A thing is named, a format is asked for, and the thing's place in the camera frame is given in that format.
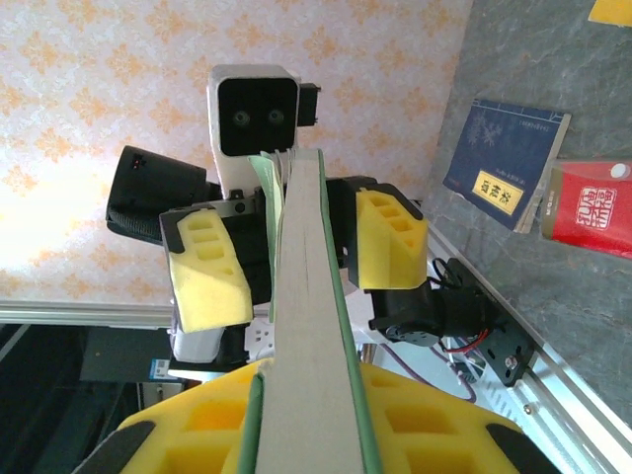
orange patterned wallpaper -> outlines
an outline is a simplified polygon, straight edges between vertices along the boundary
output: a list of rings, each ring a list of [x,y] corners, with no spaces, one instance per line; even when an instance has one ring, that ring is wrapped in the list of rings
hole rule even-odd
[[[322,86],[332,175],[424,194],[471,0],[5,0],[0,299],[166,304],[162,249],[108,232],[119,153],[205,166],[205,85],[226,62]]]

camera lens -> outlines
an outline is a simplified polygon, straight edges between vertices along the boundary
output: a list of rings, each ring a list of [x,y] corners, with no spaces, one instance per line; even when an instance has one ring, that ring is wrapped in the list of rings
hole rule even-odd
[[[279,109],[274,109],[273,111],[270,111],[270,113],[268,114],[268,121],[272,125],[281,125],[283,123],[283,112],[281,112]]]
[[[250,116],[247,112],[244,111],[236,112],[233,116],[233,123],[235,123],[237,126],[244,127],[248,125],[248,123],[250,123]]]

metal bracket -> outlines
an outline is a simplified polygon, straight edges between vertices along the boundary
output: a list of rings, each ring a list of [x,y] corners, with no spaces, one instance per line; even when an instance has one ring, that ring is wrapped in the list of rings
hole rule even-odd
[[[447,267],[461,280],[464,287],[479,288],[492,302],[494,311],[486,315],[491,331],[478,349],[503,384],[507,387],[514,386],[528,368],[535,350],[535,341],[463,264],[457,259],[449,259]]]

blue book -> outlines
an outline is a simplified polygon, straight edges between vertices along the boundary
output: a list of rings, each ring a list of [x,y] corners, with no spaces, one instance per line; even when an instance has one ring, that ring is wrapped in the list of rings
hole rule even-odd
[[[476,99],[443,184],[515,232],[531,229],[571,116]]]

red book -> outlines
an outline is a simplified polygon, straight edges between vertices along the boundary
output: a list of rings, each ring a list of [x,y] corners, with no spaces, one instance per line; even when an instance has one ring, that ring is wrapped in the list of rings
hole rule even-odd
[[[544,195],[547,239],[632,259],[632,159],[558,161]]]

